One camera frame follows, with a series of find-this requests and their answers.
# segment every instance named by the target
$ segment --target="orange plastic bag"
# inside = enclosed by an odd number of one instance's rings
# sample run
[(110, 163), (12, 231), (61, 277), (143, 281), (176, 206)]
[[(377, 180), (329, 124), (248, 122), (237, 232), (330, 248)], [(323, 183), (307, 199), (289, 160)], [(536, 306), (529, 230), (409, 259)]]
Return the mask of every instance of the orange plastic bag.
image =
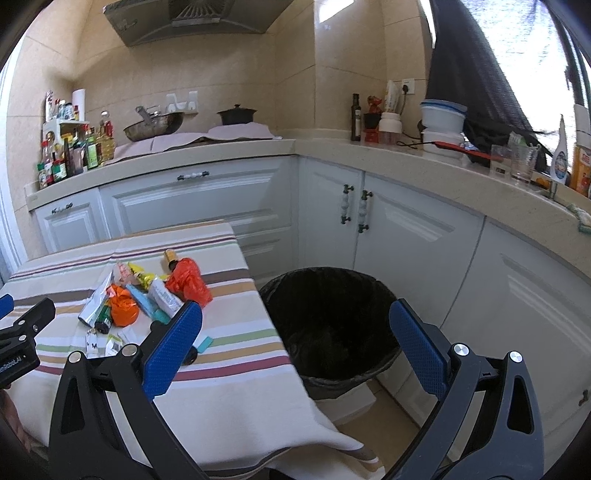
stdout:
[(139, 307), (125, 288), (112, 284), (107, 288), (111, 318), (117, 327), (127, 327), (138, 319)]

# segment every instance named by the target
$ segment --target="cabinet door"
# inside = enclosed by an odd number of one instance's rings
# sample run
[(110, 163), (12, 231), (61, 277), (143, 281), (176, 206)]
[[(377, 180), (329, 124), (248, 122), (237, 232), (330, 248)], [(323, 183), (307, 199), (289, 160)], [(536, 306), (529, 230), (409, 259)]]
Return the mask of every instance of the cabinet door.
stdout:
[(291, 225), (292, 166), (291, 157), (201, 164), (119, 181), (101, 195), (114, 236), (212, 219), (242, 235)]
[(238, 236), (238, 244), (257, 288), (295, 268), (292, 228)]
[[(300, 267), (353, 268), (357, 240), (357, 204), (363, 172), (309, 158), (300, 160)], [(345, 195), (345, 185), (349, 190)], [(346, 220), (341, 222), (342, 205)]]
[[(373, 196), (355, 270), (381, 280), (423, 321), (440, 326), (466, 275), (483, 217), (372, 175), (366, 174), (363, 189)], [(411, 371), (400, 355), (378, 378), (396, 396)]]
[(108, 240), (99, 189), (76, 193), (35, 210), (49, 253)]
[[(547, 460), (580, 428), (591, 387), (591, 286), (535, 246), (487, 222), (442, 331), (479, 355), (520, 352), (542, 415)], [(569, 421), (577, 416), (579, 421)]]

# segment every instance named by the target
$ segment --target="black curtain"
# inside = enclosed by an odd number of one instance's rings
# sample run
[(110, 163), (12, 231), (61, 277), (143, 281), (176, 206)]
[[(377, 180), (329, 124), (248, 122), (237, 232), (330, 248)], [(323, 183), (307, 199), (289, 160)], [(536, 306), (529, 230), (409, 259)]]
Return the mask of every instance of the black curtain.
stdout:
[[(530, 122), (464, 2), (431, 0), (431, 5), (437, 42), (431, 59), (427, 98), (466, 105), (465, 134), (484, 152), (489, 153), (494, 144), (505, 145), (512, 131), (537, 145)], [(537, 169), (545, 170), (543, 155)]]

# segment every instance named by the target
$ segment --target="metal screw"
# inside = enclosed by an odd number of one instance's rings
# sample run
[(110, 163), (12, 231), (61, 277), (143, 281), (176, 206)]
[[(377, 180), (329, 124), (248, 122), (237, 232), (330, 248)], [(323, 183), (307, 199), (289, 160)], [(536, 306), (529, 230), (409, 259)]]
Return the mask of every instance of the metal screw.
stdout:
[(511, 352), (509, 358), (511, 358), (516, 364), (520, 364), (523, 361), (523, 357), (519, 352)]
[(137, 351), (138, 351), (138, 347), (137, 347), (137, 345), (134, 345), (133, 343), (130, 343), (129, 345), (125, 345), (121, 349), (121, 353), (123, 354), (123, 356), (134, 356)]
[(68, 357), (68, 361), (71, 364), (78, 363), (82, 359), (82, 354), (80, 352), (72, 352)]
[(470, 353), (470, 349), (463, 343), (457, 343), (453, 346), (453, 351), (460, 356), (466, 356)]

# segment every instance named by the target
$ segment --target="table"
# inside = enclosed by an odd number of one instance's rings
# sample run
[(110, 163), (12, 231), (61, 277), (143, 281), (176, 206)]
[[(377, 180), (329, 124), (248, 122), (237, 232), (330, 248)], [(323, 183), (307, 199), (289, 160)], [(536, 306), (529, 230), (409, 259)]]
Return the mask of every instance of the table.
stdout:
[[(212, 478), (238, 480), (265, 467), (296, 478), (381, 478), (384, 467), (375, 454), (339, 433), (308, 398), (232, 228), (222, 221), (59, 252), (24, 264), (12, 276), (0, 294), (13, 296), (15, 310), (0, 320), (0, 327), (11, 325), (45, 296), (57, 312), (36, 338), (41, 365), (9, 390), (25, 430), (48, 445), (63, 365), (72, 351), (86, 351), (88, 328), (77, 316), (114, 263), (132, 261), (148, 272), (167, 273), (167, 248), (197, 262), (213, 295), (203, 309), (203, 331), (214, 342), (193, 365), (181, 367), (168, 392), (154, 400), (201, 468)], [(150, 323), (140, 313), (126, 328), (126, 337), (141, 343)], [(131, 455), (148, 464), (117, 397), (108, 395)]]

